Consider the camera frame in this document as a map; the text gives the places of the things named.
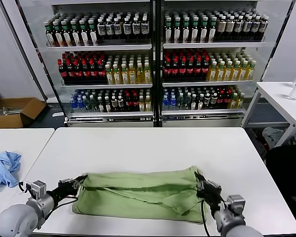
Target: bottle label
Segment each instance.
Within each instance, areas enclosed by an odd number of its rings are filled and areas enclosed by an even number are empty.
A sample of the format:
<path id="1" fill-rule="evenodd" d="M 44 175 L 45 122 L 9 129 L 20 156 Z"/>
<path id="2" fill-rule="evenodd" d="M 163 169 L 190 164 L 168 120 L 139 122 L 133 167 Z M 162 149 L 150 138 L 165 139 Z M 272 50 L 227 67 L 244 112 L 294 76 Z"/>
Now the bottle label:
<path id="1" fill-rule="evenodd" d="M 201 38 L 199 41 L 200 43 L 205 43 L 206 34 L 207 34 L 207 29 L 202 29 L 201 30 Z"/>
<path id="2" fill-rule="evenodd" d="M 59 43 L 59 46 L 64 47 L 64 41 L 63 41 L 63 38 L 61 37 L 60 33 L 56 33 L 56 38 L 57 38 L 57 41 Z"/>
<path id="3" fill-rule="evenodd" d="M 133 32 L 135 35 L 140 34 L 140 24 L 139 23 L 133 23 Z"/>
<path id="4" fill-rule="evenodd" d="M 234 32 L 241 32 L 242 31 L 243 22 L 235 22 L 235 26 L 233 28 Z"/>
<path id="5" fill-rule="evenodd" d="M 259 29 L 259 26 L 260 26 L 260 22 L 259 21 L 257 21 L 257 22 L 253 22 L 252 23 L 252 27 L 251 27 L 251 32 L 257 32 L 258 31 L 258 29 Z"/>
<path id="6" fill-rule="evenodd" d="M 124 24 L 124 33 L 130 35 L 132 33 L 132 27 L 130 24 Z"/>
<path id="7" fill-rule="evenodd" d="M 188 29 L 184 29 L 183 30 L 183 43 L 187 42 L 187 38 L 188 38 Z"/>
<path id="8" fill-rule="evenodd" d="M 179 43 L 179 38 L 180 38 L 180 30 L 176 29 L 174 30 L 174 43 Z"/>
<path id="9" fill-rule="evenodd" d="M 226 29 L 225 29 L 225 31 L 226 31 L 226 32 L 232 32 L 234 25 L 235 25 L 234 22 L 230 22 L 230 21 L 228 21 L 227 24 L 226 24 Z"/>
<path id="10" fill-rule="evenodd" d="M 139 110 L 140 111 L 145 111 L 145 105 L 144 104 L 139 104 Z"/>
<path id="11" fill-rule="evenodd" d="M 105 107 L 107 108 L 107 112 L 111 112 L 111 106 L 110 105 L 105 105 Z"/>
<path id="12" fill-rule="evenodd" d="M 114 24 L 114 33 L 116 35 L 122 34 L 122 28 L 120 24 Z"/>
<path id="13" fill-rule="evenodd" d="M 142 33 L 144 35 L 149 34 L 149 23 L 142 23 Z"/>
<path id="14" fill-rule="evenodd" d="M 191 43 L 196 43 L 197 32 L 198 32 L 197 29 L 192 30 Z"/>
<path id="15" fill-rule="evenodd" d="M 195 106 L 196 106 L 196 103 L 195 102 L 192 102 L 191 103 L 191 110 L 195 110 Z"/>
<path id="16" fill-rule="evenodd" d="M 267 24 L 268 24 L 267 22 L 261 22 L 259 27 L 259 32 L 262 32 L 262 33 L 265 32 Z"/>
<path id="17" fill-rule="evenodd" d="M 66 43 L 67 43 L 68 47 L 71 47 L 72 44 L 71 44 L 70 35 L 68 33 L 64 33 L 64 38 L 66 40 Z"/>
<path id="18" fill-rule="evenodd" d="M 180 74 L 184 74 L 186 72 L 186 68 L 180 68 L 179 72 L 180 72 Z"/>
<path id="19" fill-rule="evenodd" d="M 124 84 L 127 84 L 127 83 L 128 83 L 128 76 L 127 76 L 127 73 L 123 73 L 123 74 L 122 74 L 122 77 L 123 77 Z"/>
<path id="20" fill-rule="evenodd" d="M 130 74 L 130 75 L 129 75 L 129 79 L 130 79 L 130 83 L 131 83 L 131 84 L 135 84 L 135 80 L 136 80 L 136 79 L 135 79 L 135 75 L 134 75 L 134 74 Z"/>
<path id="21" fill-rule="evenodd" d="M 109 85 L 113 85 L 112 75 L 111 74 L 107 74 L 107 78 L 108 78 Z"/>
<path id="22" fill-rule="evenodd" d="M 186 71 L 188 74 L 191 74 L 191 73 L 193 73 L 193 68 L 187 68 Z"/>
<path id="23" fill-rule="evenodd" d="M 202 68 L 202 73 L 208 73 L 208 68 Z"/>
<path id="24" fill-rule="evenodd" d="M 223 76 L 223 71 L 219 71 L 217 80 L 222 81 L 222 76 Z"/>
<path id="25" fill-rule="evenodd" d="M 68 75 L 67 75 L 67 72 L 62 72 L 62 73 L 60 73 L 60 75 L 61 75 L 63 78 L 65 78 L 66 76 L 68 76 Z"/>
<path id="26" fill-rule="evenodd" d="M 244 77 L 245 77 L 245 74 L 246 74 L 246 70 L 242 70 L 242 69 L 241 69 L 240 76 L 239 76 L 239 80 L 243 80 Z"/>
<path id="27" fill-rule="evenodd" d="M 203 102 L 200 101 L 200 102 L 198 103 L 197 110 L 201 110 L 202 107 L 203 107 Z"/>
<path id="28" fill-rule="evenodd" d="M 146 83 L 149 83 L 149 81 L 150 81 L 150 72 L 145 73 L 145 79 L 146 79 Z"/>
<path id="29" fill-rule="evenodd" d="M 223 80 L 229 80 L 229 77 L 230 77 L 230 71 L 227 70 L 226 73 L 225 73 L 225 77 L 223 78 Z"/>
<path id="30" fill-rule="evenodd" d="M 214 41 L 215 29 L 211 29 L 209 31 L 208 43 L 212 43 Z"/>
<path id="31" fill-rule="evenodd" d="M 166 30 L 166 43 L 170 43 L 171 30 Z"/>
<path id="32" fill-rule="evenodd" d="M 173 75 L 176 75 L 176 74 L 178 74 L 178 69 L 177 68 L 175 68 L 175 69 L 171 69 L 171 73 L 173 74 Z"/>
<path id="33" fill-rule="evenodd" d="M 209 81 L 213 81 L 214 80 L 215 74 L 216 74 L 216 71 L 215 70 L 211 71 L 211 74 L 209 76 Z"/>
<path id="34" fill-rule="evenodd" d="M 101 36 L 105 36 L 106 34 L 105 25 L 98 25 L 98 33 Z"/>
<path id="35" fill-rule="evenodd" d="M 103 105 L 99 105 L 99 110 L 100 110 L 101 113 L 103 113 L 103 110 L 104 110 Z"/>
<path id="36" fill-rule="evenodd" d="M 90 36 L 91 36 L 91 39 L 92 39 L 92 44 L 93 45 L 98 45 L 97 34 L 95 32 L 90 32 Z"/>
<path id="37" fill-rule="evenodd" d="M 50 46 L 55 47 L 55 41 L 54 41 L 53 36 L 50 33 L 48 33 L 48 34 L 46 34 L 46 37 L 48 39 L 48 42 L 49 42 Z"/>
<path id="38" fill-rule="evenodd" d="M 73 32 L 74 42 L 76 46 L 80 46 L 79 35 L 77 32 Z"/>
<path id="39" fill-rule="evenodd" d="M 201 72 L 201 68 L 194 68 L 194 72 L 195 72 L 196 74 L 199 74 L 199 73 Z"/>
<path id="40" fill-rule="evenodd" d="M 237 80 L 238 72 L 239 72 L 239 70 L 234 70 L 233 71 L 231 80 Z"/>
<path id="41" fill-rule="evenodd" d="M 115 79 L 115 84 L 119 85 L 120 81 L 119 81 L 119 74 L 114 74 L 114 79 Z"/>
<path id="42" fill-rule="evenodd" d="M 83 40 L 84 46 L 89 46 L 89 40 L 88 40 L 87 33 L 86 32 L 82 32 L 81 33 L 81 36 L 82 36 L 82 40 Z"/>

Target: green towel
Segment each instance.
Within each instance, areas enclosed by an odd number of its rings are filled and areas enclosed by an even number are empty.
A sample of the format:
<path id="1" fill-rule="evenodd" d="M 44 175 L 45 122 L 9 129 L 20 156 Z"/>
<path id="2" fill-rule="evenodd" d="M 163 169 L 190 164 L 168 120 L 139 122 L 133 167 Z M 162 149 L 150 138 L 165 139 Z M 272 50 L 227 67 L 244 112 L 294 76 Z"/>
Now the green towel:
<path id="1" fill-rule="evenodd" d="M 147 174 L 89 173 L 73 212 L 203 223 L 194 172 L 196 166 Z"/>

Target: bottle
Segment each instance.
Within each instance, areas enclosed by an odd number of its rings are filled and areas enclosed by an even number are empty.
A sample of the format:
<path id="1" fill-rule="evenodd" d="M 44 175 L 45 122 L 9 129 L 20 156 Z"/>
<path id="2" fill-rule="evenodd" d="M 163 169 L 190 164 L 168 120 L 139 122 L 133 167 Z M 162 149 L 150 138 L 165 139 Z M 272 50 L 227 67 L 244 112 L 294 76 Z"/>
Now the bottle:
<path id="1" fill-rule="evenodd" d="M 223 36 L 224 36 L 225 29 L 226 29 L 226 16 L 222 16 L 217 24 L 217 30 L 216 30 L 216 35 L 214 39 L 216 42 L 224 40 Z"/>
<path id="2" fill-rule="evenodd" d="M 124 63 L 122 64 L 122 77 L 123 77 L 124 84 L 130 84 L 128 70 L 127 70 L 126 64 Z"/>
<path id="3" fill-rule="evenodd" d="M 224 66 L 225 62 L 221 61 L 219 67 L 216 69 L 214 81 L 222 81 L 222 77 L 224 74 Z"/>
<path id="4" fill-rule="evenodd" d="M 238 97 L 237 103 L 235 105 L 236 109 L 241 109 L 242 108 L 244 97 L 245 97 L 245 93 L 240 93 L 240 96 Z"/>
<path id="5" fill-rule="evenodd" d="M 150 68 L 149 68 L 149 63 L 145 62 L 145 83 L 150 83 Z"/>
<path id="6" fill-rule="evenodd" d="M 55 47 L 55 41 L 57 40 L 55 34 L 54 34 L 54 31 L 52 30 L 52 27 L 50 25 L 50 22 L 49 21 L 45 21 L 44 22 L 44 26 L 45 26 L 45 29 L 46 29 L 46 37 L 47 37 L 47 40 L 48 40 L 48 43 L 49 43 L 49 46 L 50 47 Z"/>
<path id="7" fill-rule="evenodd" d="M 191 30 L 191 43 L 196 43 L 197 41 L 197 37 L 198 37 L 198 17 L 194 16 L 193 17 L 193 26 L 192 26 L 192 30 Z"/>
<path id="8" fill-rule="evenodd" d="M 136 84 L 143 84 L 144 83 L 145 74 L 143 71 L 142 63 L 137 64 L 137 81 Z"/>
<path id="9" fill-rule="evenodd" d="M 253 73 L 255 73 L 256 63 L 256 60 L 253 60 L 251 62 L 251 65 L 247 68 L 247 71 L 245 73 L 244 80 L 253 80 Z"/>
<path id="10" fill-rule="evenodd" d="M 242 62 L 241 68 L 239 70 L 237 80 L 244 80 L 245 79 L 245 74 L 247 72 L 247 67 L 248 67 L 248 61 L 244 60 Z"/>
<path id="11" fill-rule="evenodd" d="M 139 36 L 140 36 L 140 23 L 138 21 L 138 18 L 137 17 L 134 17 L 134 20 L 133 20 L 133 34 L 134 34 L 134 39 L 138 39 Z"/>
<path id="12" fill-rule="evenodd" d="M 180 33 L 181 33 L 181 29 L 180 29 L 180 17 L 176 17 L 175 18 L 175 26 L 173 29 L 173 39 L 174 42 L 173 43 L 179 43 L 180 40 Z"/>
<path id="13" fill-rule="evenodd" d="M 187 43 L 188 41 L 188 36 L 189 36 L 189 28 L 188 28 L 188 23 L 189 23 L 189 17 L 184 18 L 184 26 L 182 27 L 182 43 Z"/>
<path id="14" fill-rule="evenodd" d="M 217 17 L 213 16 L 211 19 L 211 28 L 209 30 L 209 35 L 208 35 L 208 43 L 214 42 L 214 36 L 216 34 L 216 21 L 217 21 Z"/>
<path id="15" fill-rule="evenodd" d="M 262 39 L 263 39 L 266 27 L 268 25 L 268 19 L 269 19 L 269 17 L 265 16 L 265 17 L 263 17 L 263 19 L 260 22 L 260 26 L 258 29 L 258 36 L 257 36 L 258 41 L 262 41 Z"/>
<path id="16" fill-rule="evenodd" d="M 94 24 L 94 20 L 88 20 L 89 23 L 89 28 L 90 28 L 90 37 L 91 37 L 91 41 L 89 45 L 98 45 L 98 37 L 97 37 L 97 33 L 96 33 L 96 29 L 95 29 L 95 24 Z"/>
<path id="17" fill-rule="evenodd" d="M 118 65 L 113 64 L 113 69 L 114 69 L 114 74 L 113 75 L 114 75 L 115 84 L 116 85 L 122 84 L 122 80 L 121 80 L 120 74 L 119 74 Z"/>
<path id="18" fill-rule="evenodd" d="M 135 73 L 135 70 L 134 70 L 134 64 L 133 63 L 130 63 L 128 65 L 129 67 L 129 79 L 130 79 L 130 83 L 131 84 L 136 84 L 136 73 Z"/>
<path id="19" fill-rule="evenodd" d="M 237 93 L 233 93 L 232 94 L 232 99 L 230 100 L 230 102 L 227 105 L 227 109 L 234 109 L 236 106 L 238 100 L 238 94 Z"/>
<path id="20" fill-rule="evenodd" d="M 73 36 L 73 39 L 74 39 L 74 44 L 76 46 L 81 46 L 81 43 L 80 43 L 80 36 L 79 36 L 79 30 L 78 30 L 78 27 L 77 27 L 77 24 L 76 24 L 76 21 L 73 20 L 73 21 L 70 21 L 70 24 L 71 24 L 71 35 Z"/>
<path id="21" fill-rule="evenodd" d="M 240 41 L 241 39 L 241 32 L 243 28 L 243 16 L 239 16 L 238 20 L 235 22 L 234 28 L 233 28 L 233 41 Z"/>
<path id="22" fill-rule="evenodd" d="M 115 85 L 115 80 L 113 80 L 113 78 L 112 78 L 112 72 L 111 72 L 110 65 L 106 64 L 105 68 L 106 68 L 106 73 L 107 73 L 108 84 L 109 85 Z"/>
<path id="23" fill-rule="evenodd" d="M 235 61 L 233 68 L 231 68 L 229 80 L 238 80 L 240 61 Z"/>
<path id="24" fill-rule="evenodd" d="M 218 109 L 223 107 L 223 99 L 224 99 L 224 91 L 221 90 L 220 93 L 218 94 L 218 98 L 217 98 L 217 108 Z"/>
<path id="25" fill-rule="evenodd" d="M 230 74 L 231 74 L 231 68 L 232 68 L 232 61 L 228 61 L 227 67 L 225 68 L 223 76 L 222 76 L 223 81 L 229 80 Z"/>
<path id="26" fill-rule="evenodd" d="M 166 18 L 166 25 L 164 28 L 165 42 L 171 42 L 171 17 Z"/>

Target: metal shelf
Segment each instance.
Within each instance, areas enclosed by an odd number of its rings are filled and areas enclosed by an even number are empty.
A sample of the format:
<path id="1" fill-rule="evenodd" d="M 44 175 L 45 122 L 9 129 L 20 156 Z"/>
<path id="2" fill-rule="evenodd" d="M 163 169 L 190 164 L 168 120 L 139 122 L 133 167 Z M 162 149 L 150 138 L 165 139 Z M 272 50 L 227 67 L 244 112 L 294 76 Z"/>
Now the metal shelf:
<path id="1" fill-rule="evenodd" d="M 253 82 L 252 80 L 228 80 L 228 81 L 200 81 L 200 82 L 164 82 L 163 87 L 171 86 L 204 86 L 204 85 L 242 85 Z"/>
<path id="2" fill-rule="evenodd" d="M 151 88 L 152 84 L 122 84 L 122 85 L 62 85 L 64 89 L 110 89 L 110 88 Z"/>
<path id="3" fill-rule="evenodd" d="M 48 51 L 106 51 L 106 50 L 147 50 L 151 49 L 151 44 L 125 44 L 125 45 L 98 45 L 98 46 L 73 46 L 73 47 L 47 47 Z"/>
<path id="4" fill-rule="evenodd" d="M 163 116 L 195 116 L 195 115 L 226 115 L 243 114 L 244 109 L 220 109 L 220 110 L 169 110 L 162 111 Z"/>
<path id="5" fill-rule="evenodd" d="M 65 5 L 86 3 L 149 2 L 149 0 L 32 0 L 35 5 Z"/>
<path id="6" fill-rule="evenodd" d="M 274 47 L 274 42 L 164 43 L 163 48 Z"/>

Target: red bottle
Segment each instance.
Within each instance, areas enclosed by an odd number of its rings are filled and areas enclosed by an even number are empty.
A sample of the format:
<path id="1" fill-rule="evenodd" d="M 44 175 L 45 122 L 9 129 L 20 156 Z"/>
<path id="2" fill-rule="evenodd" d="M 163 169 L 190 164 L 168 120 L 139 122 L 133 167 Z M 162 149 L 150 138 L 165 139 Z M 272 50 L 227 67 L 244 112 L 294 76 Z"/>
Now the red bottle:
<path id="1" fill-rule="evenodd" d="M 178 77 L 178 74 L 179 74 L 178 72 L 179 72 L 178 59 L 175 58 L 173 60 L 173 64 L 172 64 L 172 68 L 171 68 L 172 77 L 174 77 L 174 78 Z"/>

